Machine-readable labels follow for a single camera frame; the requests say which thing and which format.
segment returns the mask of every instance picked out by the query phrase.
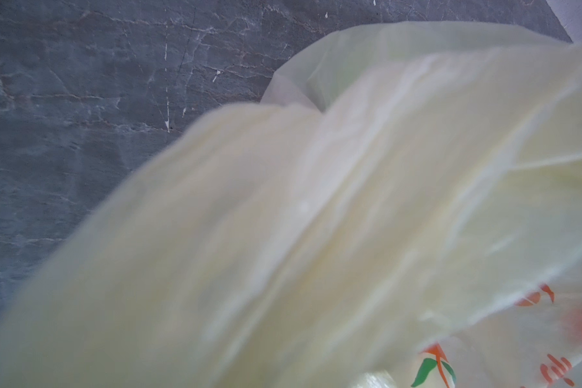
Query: crumpled plastic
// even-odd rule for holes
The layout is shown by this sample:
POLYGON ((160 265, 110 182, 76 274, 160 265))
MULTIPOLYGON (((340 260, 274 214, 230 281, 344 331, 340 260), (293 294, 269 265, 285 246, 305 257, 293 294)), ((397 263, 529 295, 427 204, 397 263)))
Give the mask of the crumpled plastic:
POLYGON ((354 27, 265 101, 199 119, 54 253, 0 321, 0 387, 396 379, 582 263, 582 44, 354 27))

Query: pale yellow plastic bag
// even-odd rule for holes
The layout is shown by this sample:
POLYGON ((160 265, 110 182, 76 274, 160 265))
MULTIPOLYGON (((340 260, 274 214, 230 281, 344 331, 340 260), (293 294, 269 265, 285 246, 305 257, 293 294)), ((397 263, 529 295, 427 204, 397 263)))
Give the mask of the pale yellow plastic bag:
POLYGON ((582 45, 421 54, 195 123, 20 291, 0 387, 396 378, 581 261, 582 45))

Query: dark gray background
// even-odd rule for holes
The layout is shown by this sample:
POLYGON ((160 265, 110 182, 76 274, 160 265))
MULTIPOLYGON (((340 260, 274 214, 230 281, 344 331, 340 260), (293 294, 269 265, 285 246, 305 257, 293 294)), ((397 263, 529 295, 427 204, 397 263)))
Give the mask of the dark gray background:
POLYGON ((258 101, 275 69, 329 32, 476 20, 569 40, 545 0, 375 4, 0 0, 0 311, 127 174, 202 113, 258 101))

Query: green leaf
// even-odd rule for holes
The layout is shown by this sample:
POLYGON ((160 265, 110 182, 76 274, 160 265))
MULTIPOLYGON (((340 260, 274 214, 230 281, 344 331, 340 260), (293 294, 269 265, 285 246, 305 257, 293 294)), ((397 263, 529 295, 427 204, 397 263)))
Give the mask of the green leaf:
POLYGON ((437 366, 437 361, 433 358, 425 358, 423 363, 420 365, 418 369, 418 374, 416 374, 416 379, 414 383, 411 384, 411 387, 418 387, 420 384, 423 384, 425 380, 427 380, 427 375, 429 372, 433 370, 437 366))
POLYGON ((453 384, 457 384, 457 377, 455 377, 455 371, 452 370, 452 367, 444 361, 442 361, 442 365, 444 365, 444 368, 446 368, 448 373, 450 373, 453 384))

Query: gray marble surface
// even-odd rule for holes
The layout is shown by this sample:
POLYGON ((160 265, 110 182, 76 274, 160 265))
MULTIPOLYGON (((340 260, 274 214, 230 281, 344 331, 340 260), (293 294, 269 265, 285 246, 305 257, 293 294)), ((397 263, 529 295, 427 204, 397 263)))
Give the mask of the gray marble surface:
POLYGON ((258 101, 275 69, 329 32, 403 20, 569 39, 545 0, 0 0, 0 311, 196 117, 258 101))

